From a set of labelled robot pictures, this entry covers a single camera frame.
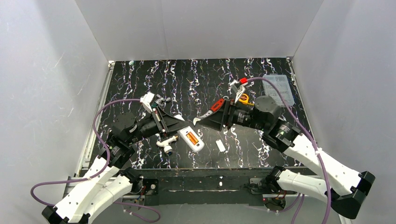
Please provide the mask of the orange battery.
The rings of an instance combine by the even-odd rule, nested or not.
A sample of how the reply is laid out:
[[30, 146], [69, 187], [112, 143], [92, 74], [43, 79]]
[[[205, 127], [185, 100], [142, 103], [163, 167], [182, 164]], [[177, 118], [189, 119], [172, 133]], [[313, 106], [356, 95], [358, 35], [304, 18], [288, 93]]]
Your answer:
[[199, 140], [192, 132], [187, 133], [186, 136], [193, 145], [197, 145], [199, 143]]

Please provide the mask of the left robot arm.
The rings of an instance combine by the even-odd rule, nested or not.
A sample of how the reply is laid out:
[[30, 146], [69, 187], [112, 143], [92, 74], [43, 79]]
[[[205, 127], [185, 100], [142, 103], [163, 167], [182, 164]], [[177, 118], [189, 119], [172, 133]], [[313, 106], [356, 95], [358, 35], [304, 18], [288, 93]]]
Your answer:
[[103, 152], [98, 155], [86, 174], [74, 180], [75, 187], [61, 201], [47, 205], [42, 216], [50, 224], [90, 224], [96, 217], [126, 194], [139, 199], [154, 193], [157, 184], [146, 179], [134, 168], [124, 168], [135, 153], [133, 144], [154, 135], [163, 137], [157, 145], [166, 153], [171, 143], [181, 138], [193, 152], [199, 152], [204, 142], [179, 115], [167, 114], [157, 103], [143, 103], [147, 116], [136, 121], [130, 113], [119, 115], [107, 140], [102, 141]]

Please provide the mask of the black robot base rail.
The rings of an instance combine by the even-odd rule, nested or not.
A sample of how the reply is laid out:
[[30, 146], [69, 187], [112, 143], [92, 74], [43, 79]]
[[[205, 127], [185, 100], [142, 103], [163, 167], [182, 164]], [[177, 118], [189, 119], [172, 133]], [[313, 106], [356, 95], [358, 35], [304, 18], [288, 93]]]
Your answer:
[[133, 174], [143, 179], [131, 192], [120, 194], [117, 200], [131, 203], [137, 200], [146, 206], [169, 204], [248, 204], [263, 206], [264, 198], [305, 195], [327, 202], [324, 180], [307, 168], [292, 168], [303, 177], [300, 188], [290, 181], [284, 187], [276, 186], [275, 177], [287, 169], [274, 168], [219, 168], [219, 169], [134, 169]]

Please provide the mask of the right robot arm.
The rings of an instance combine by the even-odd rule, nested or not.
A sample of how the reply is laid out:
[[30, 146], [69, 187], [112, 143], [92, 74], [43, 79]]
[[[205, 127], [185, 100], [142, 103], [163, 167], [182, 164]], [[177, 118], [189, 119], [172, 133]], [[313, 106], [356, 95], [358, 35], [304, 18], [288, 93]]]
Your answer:
[[223, 115], [221, 127], [240, 125], [262, 130], [262, 139], [271, 148], [297, 159], [319, 175], [311, 178], [276, 166], [263, 180], [272, 191], [286, 190], [309, 195], [325, 203], [338, 214], [356, 219], [374, 181], [368, 172], [358, 172], [314, 147], [313, 142], [291, 123], [280, 118], [281, 107], [268, 96], [259, 97], [252, 107], [236, 103], [228, 97], [220, 101]]

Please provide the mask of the white remote battery cover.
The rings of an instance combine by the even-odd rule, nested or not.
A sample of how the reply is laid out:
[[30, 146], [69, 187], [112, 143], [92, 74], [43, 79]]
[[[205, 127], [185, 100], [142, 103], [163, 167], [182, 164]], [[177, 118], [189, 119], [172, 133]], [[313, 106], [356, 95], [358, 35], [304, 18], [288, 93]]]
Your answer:
[[225, 148], [222, 140], [216, 140], [216, 145], [217, 145], [217, 147], [218, 147], [220, 152], [225, 152], [226, 151], [226, 148]]

